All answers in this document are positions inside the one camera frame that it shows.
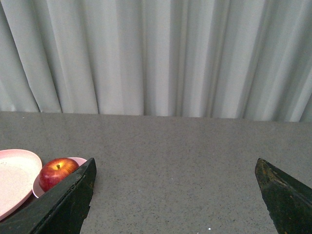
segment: pink plate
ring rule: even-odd
[[[42,162],[33,152],[18,149],[0,151],[0,220],[31,195],[41,168]]]
[[[87,161],[86,159],[81,158],[81,157],[70,157],[70,158],[75,160],[79,166],[81,166],[83,163],[85,163]],[[38,172],[37,177],[34,181],[33,194],[35,195],[36,198],[39,198],[40,196],[44,195],[44,191],[39,186],[39,172]]]

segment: curtain fold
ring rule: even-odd
[[[312,120],[310,0],[2,0],[0,110]]]

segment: gray countertop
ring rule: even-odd
[[[254,167],[312,187],[312,124],[0,112],[0,150],[94,157],[82,234],[277,233]]]

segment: red apple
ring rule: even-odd
[[[43,166],[39,173],[39,186],[48,191],[79,167],[71,158],[56,158]]]

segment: pink bowl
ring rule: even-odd
[[[83,163],[85,163],[87,160],[81,157],[69,157],[73,160],[75,160],[79,166],[81,166]],[[40,196],[44,195],[44,191],[39,186],[39,175],[36,177],[34,184],[33,184],[33,194],[36,198],[39,198]]]

